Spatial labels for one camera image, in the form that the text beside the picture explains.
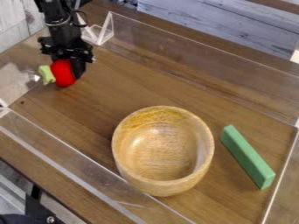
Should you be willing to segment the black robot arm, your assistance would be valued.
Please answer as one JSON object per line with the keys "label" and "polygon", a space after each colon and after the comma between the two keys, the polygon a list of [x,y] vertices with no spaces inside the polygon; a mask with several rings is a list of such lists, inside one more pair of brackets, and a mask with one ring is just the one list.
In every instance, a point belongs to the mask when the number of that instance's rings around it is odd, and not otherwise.
{"label": "black robot arm", "polygon": [[75,0],[33,0],[39,12],[44,15],[49,35],[39,37],[41,53],[51,56],[53,62],[67,60],[72,77],[77,80],[93,62],[92,45],[81,38],[81,24],[75,8]]}

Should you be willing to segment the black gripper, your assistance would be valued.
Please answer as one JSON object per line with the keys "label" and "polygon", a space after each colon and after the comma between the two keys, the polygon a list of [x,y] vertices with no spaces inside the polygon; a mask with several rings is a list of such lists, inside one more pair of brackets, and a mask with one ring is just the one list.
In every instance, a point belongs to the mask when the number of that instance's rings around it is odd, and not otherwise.
{"label": "black gripper", "polygon": [[93,62],[92,45],[83,39],[79,39],[71,46],[55,45],[51,37],[39,37],[37,42],[41,45],[41,53],[49,55],[52,60],[71,59],[71,71],[73,77],[79,79],[85,73],[85,62]]}

